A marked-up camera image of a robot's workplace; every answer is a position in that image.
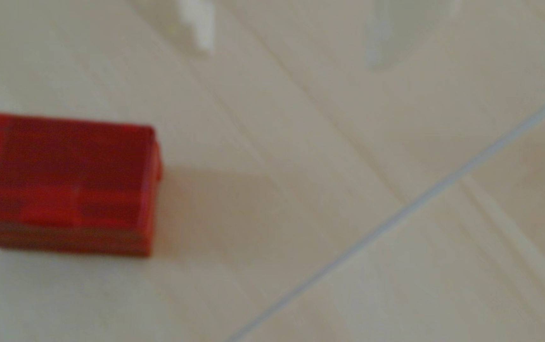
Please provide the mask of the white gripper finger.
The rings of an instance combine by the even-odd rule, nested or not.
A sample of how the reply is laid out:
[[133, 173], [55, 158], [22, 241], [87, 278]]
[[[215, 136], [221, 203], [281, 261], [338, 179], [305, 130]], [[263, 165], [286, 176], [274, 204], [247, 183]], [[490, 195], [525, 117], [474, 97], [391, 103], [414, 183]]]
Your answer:
[[366, 58], [387, 68], [414, 50], [434, 29], [458, 15], [463, 1], [372, 1]]
[[216, 6], [212, 1], [130, 1], [155, 31], [187, 55], [215, 52]]

